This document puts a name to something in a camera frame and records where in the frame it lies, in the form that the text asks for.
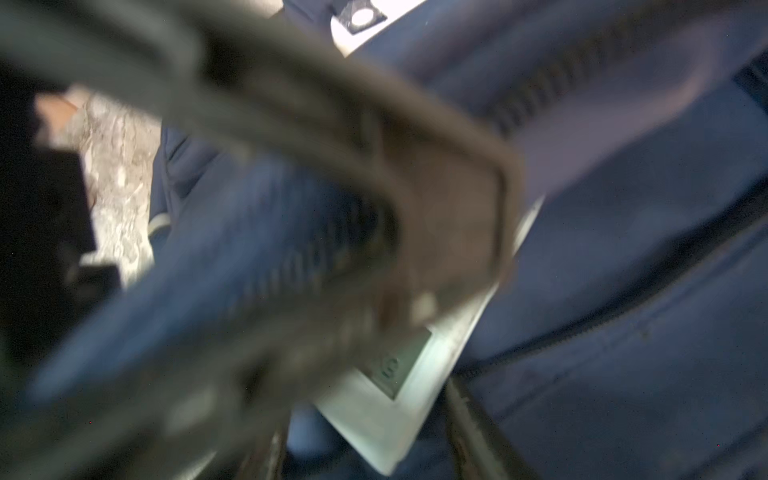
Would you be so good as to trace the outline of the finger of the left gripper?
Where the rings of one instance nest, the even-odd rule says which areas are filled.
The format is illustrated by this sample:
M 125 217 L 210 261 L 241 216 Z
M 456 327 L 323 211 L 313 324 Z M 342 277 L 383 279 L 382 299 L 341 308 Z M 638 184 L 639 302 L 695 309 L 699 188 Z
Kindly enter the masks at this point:
M 235 166 L 138 282 L 32 367 L 1 360 L 5 479 L 220 468 L 512 261 L 509 146 L 227 1 L 5 1 L 2 66 L 151 112 Z

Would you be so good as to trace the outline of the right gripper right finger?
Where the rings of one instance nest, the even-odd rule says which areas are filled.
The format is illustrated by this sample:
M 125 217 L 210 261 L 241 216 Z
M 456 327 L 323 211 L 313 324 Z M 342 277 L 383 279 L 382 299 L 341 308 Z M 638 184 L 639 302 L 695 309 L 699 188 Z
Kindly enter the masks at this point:
M 443 389 L 446 430 L 459 479 L 539 479 L 457 377 Z

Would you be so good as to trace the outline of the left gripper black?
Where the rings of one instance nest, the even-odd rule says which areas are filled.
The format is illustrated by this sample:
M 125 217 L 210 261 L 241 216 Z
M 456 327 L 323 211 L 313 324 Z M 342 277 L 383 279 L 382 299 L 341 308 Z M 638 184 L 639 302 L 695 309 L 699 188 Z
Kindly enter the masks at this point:
M 1 68 L 1 360 L 30 368 L 120 287 L 96 250 L 77 153 L 42 138 L 44 85 Z

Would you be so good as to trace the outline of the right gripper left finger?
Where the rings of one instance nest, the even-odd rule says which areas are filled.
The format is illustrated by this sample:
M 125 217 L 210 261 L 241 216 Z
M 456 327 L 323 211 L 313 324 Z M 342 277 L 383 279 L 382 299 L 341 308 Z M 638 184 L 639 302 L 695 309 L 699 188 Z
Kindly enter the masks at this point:
M 260 438 L 240 464 L 236 480 L 280 480 L 287 454 L 289 422 L 269 436 Z

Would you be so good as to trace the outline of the light green calculator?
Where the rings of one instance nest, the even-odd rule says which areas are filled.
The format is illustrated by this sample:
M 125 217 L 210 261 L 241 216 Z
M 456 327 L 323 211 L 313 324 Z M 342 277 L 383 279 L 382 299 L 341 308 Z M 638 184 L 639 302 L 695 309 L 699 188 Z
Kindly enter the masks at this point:
M 406 457 L 498 287 L 474 295 L 405 346 L 347 374 L 316 402 L 377 473 L 391 475 Z

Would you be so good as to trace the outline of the navy blue student backpack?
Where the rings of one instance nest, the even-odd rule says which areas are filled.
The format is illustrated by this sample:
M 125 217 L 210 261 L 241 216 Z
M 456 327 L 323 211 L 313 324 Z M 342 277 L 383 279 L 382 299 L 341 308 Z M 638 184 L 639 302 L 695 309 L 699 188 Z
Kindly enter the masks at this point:
M 543 208 L 456 364 L 546 479 L 767 471 L 767 5 L 429 1 L 362 49 L 509 142 Z M 356 245 L 364 202 L 284 151 L 164 128 L 157 266 L 26 389 L 105 387 Z

